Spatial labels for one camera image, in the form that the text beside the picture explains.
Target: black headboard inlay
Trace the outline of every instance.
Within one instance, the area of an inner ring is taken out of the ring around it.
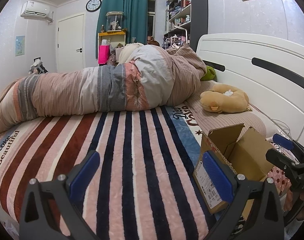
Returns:
[[[271,63],[269,61],[266,60],[262,60],[260,58],[253,58],[252,59],[252,64],[261,68],[264,68],[266,70],[269,70],[271,72],[274,72],[277,75],[280,75],[292,82],[294,82],[295,84],[299,85],[301,88],[304,89],[304,77],[296,74],[295,72],[284,68],[282,66],[276,65],[274,63]]]
[[[220,65],[220,64],[217,64],[217,63],[213,63],[213,62],[210,62],[210,61],[206,61],[206,60],[203,60],[203,62],[205,63],[206,66],[210,66],[214,69],[217,69],[219,71],[225,71],[225,66],[223,65]]]

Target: wall clock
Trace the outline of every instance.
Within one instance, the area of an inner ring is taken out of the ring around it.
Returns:
[[[101,0],[90,0],[86,4],[86,10],[88,12],[95,12],[100,9],[101,4],[102,4]]]

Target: curtain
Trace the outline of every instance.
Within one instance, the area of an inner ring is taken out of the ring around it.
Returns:
[[[100,15],[96,29],[96,58],[98,58],[98,33],[101,26],[107,25],[107,12],[122,11],[123,28],[127,28],[127,43],[131,43],[131,38],[136,37],[136,42],[147,43],[148,38],[148,0],[102,0]]]

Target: screw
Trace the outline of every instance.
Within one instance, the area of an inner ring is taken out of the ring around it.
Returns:
[[[30,181],[29,181],[29,183],[30,183],[31,185],[36,184],[36,182],[37,182],[37,179],[30,179]]]
[[[272,178],[267,178],[267,182],[268,182],[269,184],[273,184],[273,183],[274,183],[274,180],[273,180]]]
[[[58,176],[58,180],[59,180],[59,181],[64,181],[66,177],[67,177],[67,176],[65,176],[64,174],[60,174],[60,175]]]
[[[243,174],[237,174],[237,179],[238,180],[244,180],[246,177]]]

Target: green plush toy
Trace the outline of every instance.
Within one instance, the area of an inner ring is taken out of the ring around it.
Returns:
[[[201,81],[208,81],[213,80],[216,76],[215,69],[213,69],[210,66],[206,66],[207,72],[206,74],[201,78]]]

